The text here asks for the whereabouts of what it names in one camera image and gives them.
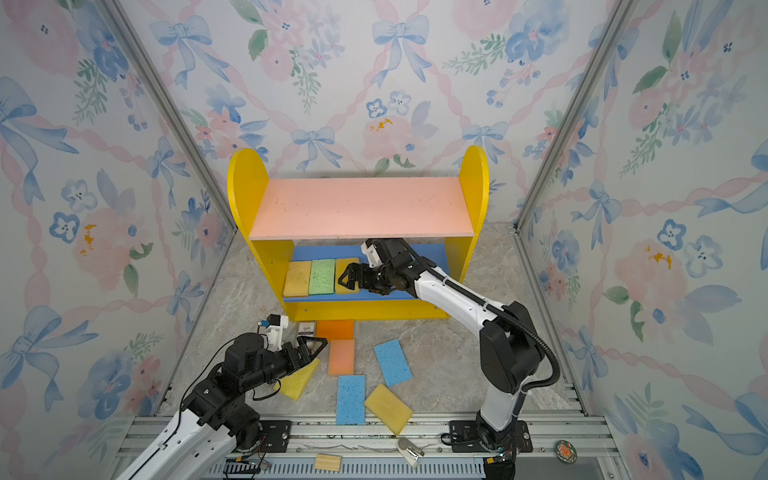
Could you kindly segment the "deep yellow sponge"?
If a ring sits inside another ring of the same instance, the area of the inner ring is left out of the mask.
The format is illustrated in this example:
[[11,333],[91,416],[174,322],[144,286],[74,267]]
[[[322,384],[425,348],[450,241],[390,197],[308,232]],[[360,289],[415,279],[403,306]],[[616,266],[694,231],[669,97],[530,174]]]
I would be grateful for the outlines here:
[[354,285],[353,289],[347,288],[345,285],[342,285],[339,283],[339,280],[342,278],[344,278],[345,280],[349,279],[349,276],[345,275],[347,267],[349,265],[354,265],[358,263],[359,263],[359,259],[355,257],[336,260],[335,262],[335,294],[336,295],[357,294],[360,292],[358,283]]

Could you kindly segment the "green sponge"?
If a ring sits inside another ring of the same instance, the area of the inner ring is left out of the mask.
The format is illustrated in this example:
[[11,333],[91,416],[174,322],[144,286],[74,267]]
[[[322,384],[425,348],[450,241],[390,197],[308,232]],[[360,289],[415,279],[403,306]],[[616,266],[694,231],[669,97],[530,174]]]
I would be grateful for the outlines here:
[[311,261],[309,277],[309,295],[330,295],[335,292],[334,259],[318,259]]

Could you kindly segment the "dull yellow sponge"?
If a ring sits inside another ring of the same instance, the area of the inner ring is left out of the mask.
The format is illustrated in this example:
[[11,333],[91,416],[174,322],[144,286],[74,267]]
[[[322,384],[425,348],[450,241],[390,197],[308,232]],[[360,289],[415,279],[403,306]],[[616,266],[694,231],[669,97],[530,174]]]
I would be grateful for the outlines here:
[[285,298],[309,295],[311,261],[292,261],[288,264],[282,294]]

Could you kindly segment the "tan yellow sponge front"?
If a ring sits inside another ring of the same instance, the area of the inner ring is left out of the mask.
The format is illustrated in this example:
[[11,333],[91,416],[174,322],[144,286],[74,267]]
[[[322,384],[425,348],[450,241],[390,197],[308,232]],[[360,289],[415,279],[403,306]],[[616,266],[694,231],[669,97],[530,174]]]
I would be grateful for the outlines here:
[[364,406],[395,436],[402,433],[413,416],[413,410],[382,384],[366,398]]

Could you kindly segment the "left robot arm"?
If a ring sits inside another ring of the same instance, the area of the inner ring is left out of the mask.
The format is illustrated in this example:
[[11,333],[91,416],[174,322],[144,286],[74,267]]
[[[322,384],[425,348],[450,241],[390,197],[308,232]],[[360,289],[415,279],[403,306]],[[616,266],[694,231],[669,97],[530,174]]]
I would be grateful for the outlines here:
[[328,345],[299,336],[270,351],[258,333],[244,333],[222,346],[224,358],[210,367],[181,400],[161,433],[119,475],[121,479],[201,479],[232,453],[246,459],[286,451],[290,423],[263,423],[247,394],[309,366]]

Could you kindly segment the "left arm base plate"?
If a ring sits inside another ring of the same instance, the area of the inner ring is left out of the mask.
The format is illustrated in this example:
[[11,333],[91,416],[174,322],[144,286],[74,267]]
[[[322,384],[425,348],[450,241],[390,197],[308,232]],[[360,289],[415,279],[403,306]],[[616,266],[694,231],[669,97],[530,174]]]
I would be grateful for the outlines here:
[[290,420],[250,420],[236,434],[236,451],[286,453],[293,423]]

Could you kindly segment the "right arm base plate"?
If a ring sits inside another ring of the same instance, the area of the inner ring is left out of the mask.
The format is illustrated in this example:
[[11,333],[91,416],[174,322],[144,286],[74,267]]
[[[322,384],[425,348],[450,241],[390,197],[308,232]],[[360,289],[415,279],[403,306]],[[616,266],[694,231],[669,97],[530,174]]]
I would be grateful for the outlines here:
[[[475,420],[451,420],[448,431],[441,435],[441,442],[449,446],[454,453],[498,454],[500,451],[486,449],[486,440],[490,433],[480,434]],[[517,453],[531,453],[533,444],[528,424],[518,420],[515,427],[514,446]]]

